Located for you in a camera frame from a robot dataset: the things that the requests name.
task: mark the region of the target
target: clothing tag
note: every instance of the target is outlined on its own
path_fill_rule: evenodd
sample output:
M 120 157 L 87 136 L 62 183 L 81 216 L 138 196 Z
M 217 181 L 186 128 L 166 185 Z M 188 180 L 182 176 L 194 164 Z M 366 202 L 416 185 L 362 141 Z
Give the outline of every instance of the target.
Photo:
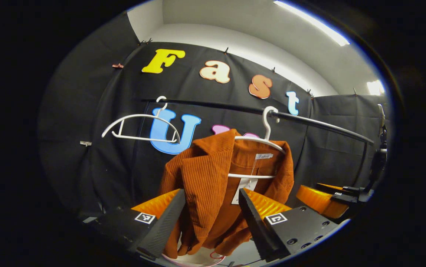
M 274 156 L 274 154 L 256 154 L 256 159 L 270 159 Z
M 254 188 L 256 187 L 256 184 L 258 183 L 257 179 L 250 179 L 250 178 L 241 178 L 240 184 L 238 186 L 238 189 L 236 189 L 236 194 L 233 197 L 233 201 L 231 201 L 231 204 L 239 205 L 239 196 L 240 196 L 240 189 L 241 188 L 247 188 L 251 191 L 254 191 Z

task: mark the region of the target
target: mounting screw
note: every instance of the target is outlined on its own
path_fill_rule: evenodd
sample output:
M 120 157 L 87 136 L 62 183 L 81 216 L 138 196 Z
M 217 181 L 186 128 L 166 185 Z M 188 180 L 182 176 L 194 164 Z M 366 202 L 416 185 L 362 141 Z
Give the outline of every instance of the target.
M 295 238 L 293 238 L 293 239 L 291 239 L 291 240 L 287 240 L 287 244 L 288 244 L 288 245 L 293 245 L 293 244 L 295 244 L 295 243 L 297 243 L 297 239 L 295 239 Z
M 301 248 L 305 248 L 305 247 L 306 247 L 306 246 L 308 246 L 308 245 L 310 245 L 310 243 L 307 243 L 307 244 L 305 244 L 305 245 L 301 246 Z

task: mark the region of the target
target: ceiling light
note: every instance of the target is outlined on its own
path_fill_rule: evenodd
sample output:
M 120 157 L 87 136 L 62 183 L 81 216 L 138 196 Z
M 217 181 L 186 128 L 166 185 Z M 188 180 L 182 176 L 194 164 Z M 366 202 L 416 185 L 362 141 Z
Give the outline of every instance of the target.
M 319 22 L 314 17 L 311 17 L 310 15 L 304 13 L 303 11 L 298 10 L 295 7 L 291 7 L 290 5 L 287 5 L 286 3 L 283 3 L 281 1 L 274 1 L 274 4 L 284 7 L 286 10 L 289 10 L 290 12 L 298 15 L 299 17 L 303 18 L 307 22 L 310 22 L 312 25 L 320 29 L 322 32 L 330 36 L 337 44 L 339 44 L 341 47 L 345 45 L 349 45 L 350 43 L 345 39 L 345 37 L 341 36 L 339 33 L 334 31 L 333 29 L 330 29 L 327 25 L 323 24 L 322 22 Z
M 383 83 L 380 80 L 376 80 L 374 82 L 367 82 L 368 90 L 371 95 L 379 96 L 384 93 Z

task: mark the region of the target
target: white plastic hanger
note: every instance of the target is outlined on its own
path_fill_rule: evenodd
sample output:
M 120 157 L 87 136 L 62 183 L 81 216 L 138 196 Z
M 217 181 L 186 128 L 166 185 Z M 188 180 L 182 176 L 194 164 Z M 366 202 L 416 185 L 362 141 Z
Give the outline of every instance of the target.
M 156 102 L 158 103 L 160 99 L 167 99 L 165 96 L 159 96 L 156 100 Z M 127 115 L 124 116 L 118 120 L 116 120 L 115 122 L 111 123 L 111 125 L 109 125 L 106 130 L 104 130 L 104 132 L 102 133 L 102 138 L 104 138 L 104 136 L 106 136 L 106 134 L 108 133 L 108 131 L 117 123 L 121 122 L 121 126 L 119 128 L 119 133 L 115 133 L 114 131 L 112 131 L 112 135 L 117 137 L 117 138 L 125 138 L 125 139 L 135 139 L 135 140 L 146 140 L 146 141 L 157 141 L 157 142 L 176 142 L 178 140 L 178 143 L 180 143 L 180 135 L 177 131 L 177 129 L 175 128 L 175 126 L 173 126 L 171 123 L 167 122 L 166 120 L 162 119 L 159 117 L 159 114 L 162 110 L 167 108 L 167 103 L 165 103 L 164 107 L 159 109 L 159 111 L 157 111 L 157 115 L 153 116 L 153 115 L 147 115 L 147 114 L 133 114 L 133 115 Z M 137 136 L 128 136 L 128 135 L 121 135 L 122 132 L 122 127 L 124 126 L 124 120 L 128 119 L 128 118 L 134 118 L 134 117 L 147 117 L 147 118 L 154 118 L 157 120 L 161 120 L 165 123 L 167 123 L 168 125 L 170 125 L 173 129 L 174 129 L 174 135 L 172 137 L 172 140 L 160 140 L 160 139 L 152 139 L 152 138 L 145 138 L 145 137 L 137 137 Z
M 266 127 L 266 136 L 264 139 L 257 138 L 257 137 L 249 137 L 249 136 L 237 136 L 235 137 L 235 140 L 251 140 L 255 142 L 260 142 L 263 144 L 268 144 L 275 149 L 281 151 L 283 154 L 286 154 L 284 149 L 282 147 L 279 147 L 279 145 L 274 144 L 273 142 L 269 141 L 269 136 L 271 135 L 271 126 L 269 125 L 267 121 L 267 115 L 270 111 L 279 112 L 277 108 L 273 106 L 267 106 L 264 111 L 262 112 L 262 123 L 264 124 L 264 127 Z M 270 179 L 274 178 L 275 176 L 272 175 L 245 175 L 245 174 L 228 174 L 228 177 L 231 178 L 249 178 L 249 179 Z

